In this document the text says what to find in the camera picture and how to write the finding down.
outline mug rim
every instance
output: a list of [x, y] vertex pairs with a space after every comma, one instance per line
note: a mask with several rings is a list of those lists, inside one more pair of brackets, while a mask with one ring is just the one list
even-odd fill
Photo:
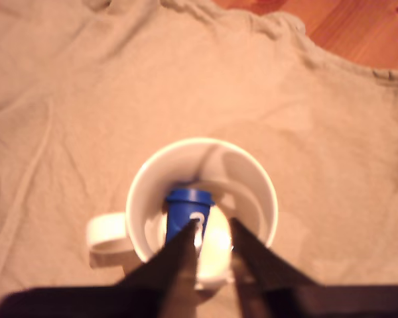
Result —
[[137, 238], [135, 238], [132, 234], [135, 232], [133, 230], [133, 225], [131, 224], [131, 220], [129, 219], [130, 215], [130, 206], [133, 201], [133, 189], [137, 186], [139, 180], [143, 177], [143, 174], [147, 171], [149, 166], [158, 160], [160, 157], [162, 157], [164, 154], [166, 154], [169, 151], [172, 151], [176, 148], [180, 148], [183, 146], [186, 146], [187, 144], [217, 144], [226, 148], [229, 148], [230, 150], [233, 150], [235, 152], [240, 153], [242, 156], [245, 156], [261, 173], [261, 175], [264, 177], [265, 182], [267, 183], [270, 192], [271, 192], [271, 198], [272, 198], [272, 203], [273, 203], [273, 223], [271, 225], [270, 231], [269, 231], [269, 237], [265, 241], [265, 246], [270, 247], [276, 233], [277, 229], [277, 223], [279, 220], [279, 204], [277, 202], [277, 195], [276, 191], [273, 185], [273, 182], [271, 181], [271, 178], [269, 177], [267, 171], [265, 171], [264, 167], [256, 160], [250, 153], [248, 153], [246, 150], [243, 148], [240, 148], [239, 146], [236, 146], [235, 144], [232, 144], [228, 141], [216, 139], [216, 138], [206, 138], [206, 137], [194, 137], [194, 138], [185, 138], [182, 140], [178, 140], [176, 142], [172, 142], [166, 146], [163, 146], [159, 150], [157, 150], [152, 156], [150, 156], [140, 167], [140, 169], [137, 171], [135, 174], [135, 177], [133, 181], [131, 182], [128, 195], [127, 195], [127, 202], [125, 204], [125, 228], [127, 229], [127, 233], [131, 239], [131, 242], [133, 243], [134, 250], [137, 254], [137, 256], [141, 259], [142, 262], [147, 262], [151, 256], [147, 256], [146, 253], [144, 253], [143, 250], [138, 248], [138, 242]]

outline blue cup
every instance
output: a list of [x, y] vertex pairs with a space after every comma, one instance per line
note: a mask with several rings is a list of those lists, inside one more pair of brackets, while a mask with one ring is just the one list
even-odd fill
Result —
[[168, 219], [166, 222], [165, 244], [172, 240], [191, 219], [199, 219], [202, 225], [202, 240], [210, 215], [211, 193], [197, 189], [175, 189], [166, 197]]

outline mug handle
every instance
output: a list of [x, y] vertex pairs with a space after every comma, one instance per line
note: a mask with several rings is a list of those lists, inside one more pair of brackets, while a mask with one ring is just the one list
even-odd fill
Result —
[[87, 224], [87, 247], [98, 254], [115, 254], [133, 250], [125, 229], [125, 212], [99, 215]]

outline wooden floor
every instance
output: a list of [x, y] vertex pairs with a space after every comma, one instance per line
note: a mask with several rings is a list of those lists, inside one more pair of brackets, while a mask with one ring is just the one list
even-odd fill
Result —
[[374, 68], [398, 68], [398, 0], [214, 0], [264, 15], [286, 11], [322, 48]]

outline beige cloth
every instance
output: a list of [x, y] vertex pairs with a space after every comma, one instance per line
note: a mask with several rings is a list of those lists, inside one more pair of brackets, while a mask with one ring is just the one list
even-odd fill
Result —
[[[199, 0], [0, 1], [0, 298], [110, 284], [85, 227], [190, 136], [252, 153], [274, 251], [325, 284], [398, 283], [398, 71], [316, 47], [285, 13]], [[239, 315], [226, 286], [199, 316]]]

